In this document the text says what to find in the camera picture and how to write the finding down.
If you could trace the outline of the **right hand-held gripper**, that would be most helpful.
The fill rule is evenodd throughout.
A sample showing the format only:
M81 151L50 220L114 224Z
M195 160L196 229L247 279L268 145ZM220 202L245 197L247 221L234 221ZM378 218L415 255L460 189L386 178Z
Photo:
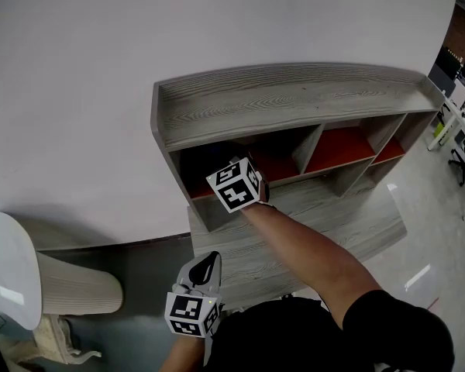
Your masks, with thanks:
M249 205L271 206L267 179L250 155L234 157L227 166L206 177L227 212L237 212Z

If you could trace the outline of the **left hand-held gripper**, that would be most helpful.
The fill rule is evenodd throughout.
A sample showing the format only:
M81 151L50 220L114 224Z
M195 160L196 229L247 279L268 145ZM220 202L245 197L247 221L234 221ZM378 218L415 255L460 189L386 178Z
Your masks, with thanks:
M219 289L221 280L222 257L218 251L202 254L181 268L178 284L167 293L164 313L172 333L203 339L215 335L222 296L194 288Z

